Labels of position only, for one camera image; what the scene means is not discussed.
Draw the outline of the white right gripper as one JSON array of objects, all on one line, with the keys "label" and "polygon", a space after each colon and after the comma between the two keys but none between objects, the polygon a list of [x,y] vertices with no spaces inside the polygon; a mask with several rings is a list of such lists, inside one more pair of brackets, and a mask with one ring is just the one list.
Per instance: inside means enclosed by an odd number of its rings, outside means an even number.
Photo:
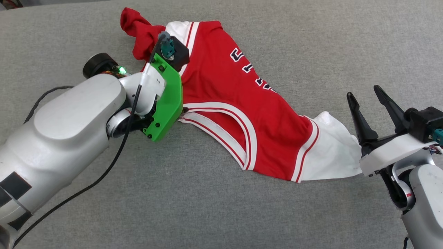
[{"label": "white right gripper", "polygon": [[[409,122],[405,120],[403,109],[379,85],[374,85],[373,89],[395,126],[395,134],[406,133],[409,128]],[[347,93],[347,102],[359,145],[362,146],[364,143],[377,140],[378,134],[371,129],[362,115],[360,105],[353,93]],[[392,164],[396,164],[399,169],[422,164],[433,164],[429,151],[423,150],[423,148],[429,148],[434,144],[436,142],[433,140],[424,143],[410,134],[401,135],[362,157],[360,159],[360,168],[362,173],[368,176]]]}]

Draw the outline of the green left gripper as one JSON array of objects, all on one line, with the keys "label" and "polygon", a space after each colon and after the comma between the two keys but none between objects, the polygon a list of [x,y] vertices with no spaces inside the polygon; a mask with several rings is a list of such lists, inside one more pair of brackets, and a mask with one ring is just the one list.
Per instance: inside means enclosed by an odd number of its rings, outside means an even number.
[{"label": "green left gripper", "polygon": [[154,55],[154,62],[149,70],[159,73],[164,80],[162,95],[154,97],[154,106],[145,116],[150,125],[143,129],[143,133],[152,141],[157,142],[165,137],[176,120],[187,118],[189,109],[183,107],[183,87],[179,73],[159,54]]}]

